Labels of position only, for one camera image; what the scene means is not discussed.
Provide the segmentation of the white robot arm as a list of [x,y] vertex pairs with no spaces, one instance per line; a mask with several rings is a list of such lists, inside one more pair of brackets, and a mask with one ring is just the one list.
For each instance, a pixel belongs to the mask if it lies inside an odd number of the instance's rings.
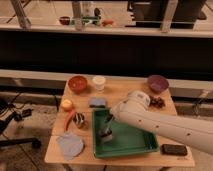
[[111,107],[114,118],[213,155],[213,122],[148,110],[151,99],[143,91],[129,92]]

